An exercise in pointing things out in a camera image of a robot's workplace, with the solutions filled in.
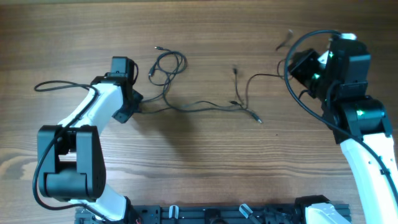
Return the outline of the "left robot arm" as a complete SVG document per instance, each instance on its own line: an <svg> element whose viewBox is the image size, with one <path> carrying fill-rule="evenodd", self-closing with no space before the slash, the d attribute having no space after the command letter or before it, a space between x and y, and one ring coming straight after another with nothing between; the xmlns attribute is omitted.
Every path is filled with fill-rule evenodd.
<svg viewBox="0 0 398 224"><path fill-rule="evenodd" d="M37 167L32 180L35 201L41 197L63 204L58 210L78 207L89 222L142 223L131 201L106 183L100 134L110 119L126 123L139 110L143 96L133 89L139 73L127 57L113 57L111 70L97 76L86 98L57 125L44 125L37 134Z"/></svg>

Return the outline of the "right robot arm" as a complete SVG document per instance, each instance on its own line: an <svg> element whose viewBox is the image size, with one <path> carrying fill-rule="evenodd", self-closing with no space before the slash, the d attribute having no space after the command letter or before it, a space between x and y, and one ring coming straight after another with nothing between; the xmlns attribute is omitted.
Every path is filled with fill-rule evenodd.
<svg viewBox="0 0 398 224"><path fill-rule="evenodd" d="M301 36L284 62L292 98L333 131L358 189L367 223L397 223L397 163L383 103L367 95L371 54L354 34Z"/></svg>

